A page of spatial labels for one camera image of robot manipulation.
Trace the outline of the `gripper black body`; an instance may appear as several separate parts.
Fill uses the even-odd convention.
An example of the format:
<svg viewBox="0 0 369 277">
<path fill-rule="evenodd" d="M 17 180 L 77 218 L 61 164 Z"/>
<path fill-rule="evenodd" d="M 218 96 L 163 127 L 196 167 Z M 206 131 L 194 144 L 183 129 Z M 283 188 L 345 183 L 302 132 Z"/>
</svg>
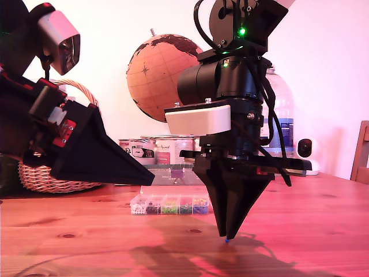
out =
<svg viewBox="0 0 369 277">
<path fill-rule="evenodd" d="M 303 159 L 274 157 L 260 143 L 261 106 L 243 99 L 191 104 L 179 109 L 179 133 L 199 137 L 200 151 L 182 152 L 185 158 L 220 159 L 230 168 L 265 174 L 302 174 L 312 169 Z"/>
</svg>

